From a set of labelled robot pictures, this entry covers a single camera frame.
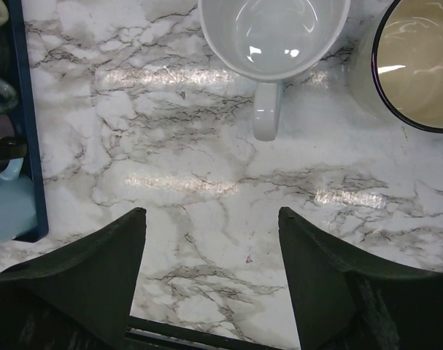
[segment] light blue mug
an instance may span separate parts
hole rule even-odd
[[[21,236],[38,225],[33,183],[20,174],[26,153],[24,140],[13,137],[0,140],[0,160],[9,161],[0,173],[0,243]]]

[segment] mug with dark rim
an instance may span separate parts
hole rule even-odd
[[[9,162],[0,172],[0,243],[38,225],[33,182],[20,173],[27,151],[24,139],[11,136],[0,139],[0,160]]]
[[[349,83],[373,114],[443,133],[443,0],[395,0],[361,41]]]

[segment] marble countertop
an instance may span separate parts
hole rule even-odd
[[[406,265],[443,271],[443,135],[367,114],[347,63],[389,0],[353,0],[339,41],[253,138],[255,83],[228,71],[196,0],[23,0],[50,234],[0,271],[135,206],[147,244],[131,314],[298,348],[277,235],[289,206]]]

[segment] black metal bar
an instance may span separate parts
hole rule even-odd
[[[182,327],[171,326],[170,324],[164,324],[160,322],[149,321],[147,319],[139,319],[137,317],[130,316],[128,327],[135,330],[141,330],[144,332],[153,333],[156,335],[162,335],[164,337],[170,337],[180,341],[186,341],[194,343],[192,349],[207,349],[208,347],[213,347],[216,349],[227,349],[227,350],[278,350],[277,348],[272,348],[270,346],[264,346],[256,343],[249,343],[247,341],[239,341],[237,339],[230,339],[222,337],[220,335],[209,334],[205,332],[199,332],[197,330],[188,330]],[[126,334],[126,342],[129,336],[129,332]],[[181,345],[182,347],[168,348],[168,349],[190,349],[187,345]]]

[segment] teal object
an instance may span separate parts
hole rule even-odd
[[[37,225],[33,182],[20,175],[23,158],[12,159],[0,173],[0,243]]]

